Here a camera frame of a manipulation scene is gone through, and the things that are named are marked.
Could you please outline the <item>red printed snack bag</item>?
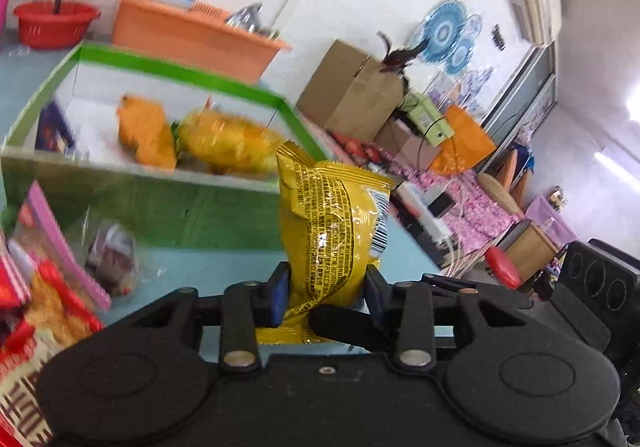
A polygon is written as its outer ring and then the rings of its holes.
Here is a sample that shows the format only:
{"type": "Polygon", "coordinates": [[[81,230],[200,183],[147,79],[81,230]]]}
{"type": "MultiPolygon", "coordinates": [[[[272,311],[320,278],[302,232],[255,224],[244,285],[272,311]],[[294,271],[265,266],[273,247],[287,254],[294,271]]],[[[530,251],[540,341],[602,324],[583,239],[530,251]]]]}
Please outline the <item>red printed snack bag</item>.
{"type": "Polygon", "coordinates": [[[90,337],[103,323],[67,285],[50,261],[38,263],[32,300],[17,328],[1,345],[1,444],[44,446],[52,438],[36,400],[44,365],[63,349],[90,337]]]}

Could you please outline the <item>red plastic basket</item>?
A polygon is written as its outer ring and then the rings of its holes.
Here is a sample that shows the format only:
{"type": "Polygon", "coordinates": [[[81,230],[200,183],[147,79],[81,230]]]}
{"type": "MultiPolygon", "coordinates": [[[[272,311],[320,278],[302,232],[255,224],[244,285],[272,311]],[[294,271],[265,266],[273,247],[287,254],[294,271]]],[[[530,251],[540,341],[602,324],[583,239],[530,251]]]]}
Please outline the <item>red plastic basket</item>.
{"type": "Polygon", "coordinates": [[[59,50],[77,45],[101,11],[88,3],[63,2],[58,14],[54,3],[35,1],[14,8],[21,44],[36,50],[59,50]]]}

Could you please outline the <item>steel bowl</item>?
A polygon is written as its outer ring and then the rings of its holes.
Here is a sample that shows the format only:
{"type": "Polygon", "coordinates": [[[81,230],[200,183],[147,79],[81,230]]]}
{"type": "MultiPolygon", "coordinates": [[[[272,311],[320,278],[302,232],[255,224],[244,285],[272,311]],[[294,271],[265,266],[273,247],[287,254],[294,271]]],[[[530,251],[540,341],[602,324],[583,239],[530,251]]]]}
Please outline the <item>steel bowl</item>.
{"type": "Polygon", "coordinates": [[[224,20],[224,23],[231,28],[241,29],[249,33],[259,32],[262,30],[261,10],[261,3],[244,6],[239,11],[230,14],[224,20]]]}

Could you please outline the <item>green cardboard box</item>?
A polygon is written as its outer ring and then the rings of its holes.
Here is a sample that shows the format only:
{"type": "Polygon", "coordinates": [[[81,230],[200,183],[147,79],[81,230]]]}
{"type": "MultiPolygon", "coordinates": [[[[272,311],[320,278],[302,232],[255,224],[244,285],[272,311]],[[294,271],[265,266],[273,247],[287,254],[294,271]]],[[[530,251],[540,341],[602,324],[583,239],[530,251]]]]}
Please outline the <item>green cardboard box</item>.
{"type": "Polygon", "coordinates": [[[217,74],[75,46],[1,145],[6,201],[38,185],[63,227],[95,214],[153,247],[275,249],[277,147],[316,159],[317,138],[282,97],[217,74]]]}

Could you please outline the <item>brown cardboard box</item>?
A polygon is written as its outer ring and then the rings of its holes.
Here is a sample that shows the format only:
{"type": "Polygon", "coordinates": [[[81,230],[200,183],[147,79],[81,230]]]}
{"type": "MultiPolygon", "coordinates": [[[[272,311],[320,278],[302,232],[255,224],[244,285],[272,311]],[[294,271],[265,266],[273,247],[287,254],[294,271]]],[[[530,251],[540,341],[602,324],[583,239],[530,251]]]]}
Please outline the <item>brown cardboard box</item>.
{"type": "Polygon", "coordinates": [[[297,109],[322,129],[370,142],[403,99],[397,74],[384,72],[377,59],[336,40],[297,100],[297,109]]]}

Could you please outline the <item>dark purple plant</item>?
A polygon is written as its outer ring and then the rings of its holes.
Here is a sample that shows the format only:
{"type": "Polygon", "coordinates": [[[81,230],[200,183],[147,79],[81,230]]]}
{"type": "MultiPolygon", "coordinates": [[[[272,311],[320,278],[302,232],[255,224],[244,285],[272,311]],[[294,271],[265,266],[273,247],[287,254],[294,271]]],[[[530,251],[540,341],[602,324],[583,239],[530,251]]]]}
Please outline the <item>dark purple plant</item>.
{"type": "Polygon", "coordinates": [[[427,49],[431,41],[429,37],[425,37],[413,48],[396,48],[396,50],[393,50],[390,39],[384,32],[378,31],[376,35],[383,41],[386,48],[386,54],[381,62],[380,71],[386,72],[386,74],[400,74],[401,76],[413,59],[417,58],[427,49]]]}

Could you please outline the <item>orange snack packet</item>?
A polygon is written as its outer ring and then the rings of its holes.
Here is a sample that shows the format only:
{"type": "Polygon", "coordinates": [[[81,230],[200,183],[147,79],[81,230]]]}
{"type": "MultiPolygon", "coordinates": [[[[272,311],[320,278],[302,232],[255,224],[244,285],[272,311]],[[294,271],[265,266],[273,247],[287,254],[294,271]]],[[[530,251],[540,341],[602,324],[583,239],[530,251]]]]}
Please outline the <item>orange snack packet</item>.
{"type": "Polygon", "coordinates": [[[118,138],[137,163],[173,171],[177,165],[174,135],[160,103],[126,94],[117,108],[118,138]]]}

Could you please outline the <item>pink clear cookie bag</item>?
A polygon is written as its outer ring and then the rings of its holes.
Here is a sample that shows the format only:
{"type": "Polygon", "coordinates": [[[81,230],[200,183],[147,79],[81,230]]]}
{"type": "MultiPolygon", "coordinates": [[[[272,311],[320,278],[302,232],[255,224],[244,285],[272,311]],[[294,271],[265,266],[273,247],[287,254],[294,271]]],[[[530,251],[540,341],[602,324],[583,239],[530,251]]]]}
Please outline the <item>pink clear cookie bag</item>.
{"type": "Polygon", "coordinates": [[[66,285],[93,311],[107,311],[111,297],[76,261],[58,221],[37,181],[33,181],[17,212],[9,238],[9,251],[17,254],[22,271],[48,259],[61,273],[66,285]]]}

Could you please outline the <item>orange bag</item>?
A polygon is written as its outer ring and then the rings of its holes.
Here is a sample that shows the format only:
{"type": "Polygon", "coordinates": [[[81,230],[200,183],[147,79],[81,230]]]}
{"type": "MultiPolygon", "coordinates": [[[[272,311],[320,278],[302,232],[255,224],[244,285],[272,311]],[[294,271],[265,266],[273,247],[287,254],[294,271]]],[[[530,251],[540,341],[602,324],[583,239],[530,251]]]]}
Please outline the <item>orange bag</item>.
{"type": "Polygon", "coordinates": [[[439,153],[430,165],[432,172],[442,176],[463,173],[497,149],[494,141],[464,109],[449,106],[445,119],[454,134],[438,146],[439,153]]]}

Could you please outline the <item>blue white candy packet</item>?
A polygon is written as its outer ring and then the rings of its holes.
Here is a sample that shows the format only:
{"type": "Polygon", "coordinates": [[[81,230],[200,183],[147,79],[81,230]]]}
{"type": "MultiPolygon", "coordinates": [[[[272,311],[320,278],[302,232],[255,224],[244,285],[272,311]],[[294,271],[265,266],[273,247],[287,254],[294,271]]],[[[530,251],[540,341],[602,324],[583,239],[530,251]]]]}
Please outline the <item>blue white candy packet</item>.
{"type": "Polygon", "coordinates": [[[35,137],[35,149],[70,155],[76,149],[76,140],[55,98],[40,110],[35,137]]]}

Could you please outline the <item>orange plastic basin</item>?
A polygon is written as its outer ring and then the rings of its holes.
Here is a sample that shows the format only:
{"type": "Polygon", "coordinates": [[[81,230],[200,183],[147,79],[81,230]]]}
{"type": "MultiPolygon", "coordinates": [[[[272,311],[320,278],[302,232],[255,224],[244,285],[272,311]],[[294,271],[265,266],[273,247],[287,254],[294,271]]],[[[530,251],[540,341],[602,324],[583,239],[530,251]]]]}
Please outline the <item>orange plastic basin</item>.
{"type": "Polygon", "coordinates": [[[256,83],[280,52],[292,46],[227,25],[229,13],[198,2],[189,11],[152,0],[118,0],[112,43],[256,83]]]}

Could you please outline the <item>yellow clear cake packet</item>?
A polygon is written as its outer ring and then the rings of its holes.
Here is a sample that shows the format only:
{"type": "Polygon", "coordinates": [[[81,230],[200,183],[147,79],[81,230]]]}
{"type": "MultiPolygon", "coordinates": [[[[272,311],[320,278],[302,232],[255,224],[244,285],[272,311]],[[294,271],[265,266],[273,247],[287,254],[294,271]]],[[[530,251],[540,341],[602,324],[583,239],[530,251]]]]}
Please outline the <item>yellow clear cake packet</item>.
{"type": "Polygon", "coordinates": [[[276,174],[277,149],[285,142],[267,126],[214,108],[191,111],[171,132],[180,158],[222,174],[276,174]]]}

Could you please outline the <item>red clear snack packet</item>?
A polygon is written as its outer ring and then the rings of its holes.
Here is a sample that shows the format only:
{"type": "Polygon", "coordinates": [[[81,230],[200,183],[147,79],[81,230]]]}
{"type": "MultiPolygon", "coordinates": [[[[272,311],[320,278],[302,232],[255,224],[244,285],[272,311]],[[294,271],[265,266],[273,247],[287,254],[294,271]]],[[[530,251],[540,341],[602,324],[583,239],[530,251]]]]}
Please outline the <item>red clear snack packet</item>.
{"type": "Polygon", "coordinates": [[[140,266],[136,238],[119,222],[87,220],[80,234],[80,263],[111,297],[136,288],[140,266]]]}

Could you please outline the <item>yellow chip bag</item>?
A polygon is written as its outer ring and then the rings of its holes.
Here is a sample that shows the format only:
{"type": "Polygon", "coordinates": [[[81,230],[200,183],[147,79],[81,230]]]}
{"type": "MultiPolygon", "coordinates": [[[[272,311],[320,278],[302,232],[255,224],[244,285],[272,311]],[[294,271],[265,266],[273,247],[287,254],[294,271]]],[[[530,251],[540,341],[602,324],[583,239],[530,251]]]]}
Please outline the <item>yellow chip bag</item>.
{"type": "Polygon", "coordinates": [[[292,142],[278,148],[277,165],[290,295],[281,325],[259,328],[256,337],[269,345],[318,343],[310,312],[357,304],[367,267],[380,265],[397,182],[350,164],[316,161],[292,142]]]}

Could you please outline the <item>blue patterned wall fan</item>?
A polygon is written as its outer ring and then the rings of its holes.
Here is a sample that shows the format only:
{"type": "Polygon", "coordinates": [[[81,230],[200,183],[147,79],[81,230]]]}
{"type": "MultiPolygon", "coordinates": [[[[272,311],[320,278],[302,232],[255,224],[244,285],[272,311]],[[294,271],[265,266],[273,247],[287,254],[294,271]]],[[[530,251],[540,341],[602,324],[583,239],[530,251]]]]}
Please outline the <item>blue patterned wall fan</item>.
{"type": "Polygon", "coordinates": [[[460,76],[471,63],[483,28],[482,15],[471,13],[462,0],[440,2],[414,33],[413,42],[428,41],[418,59],[424,64],[442,66],[450,76],[460,76]]]}

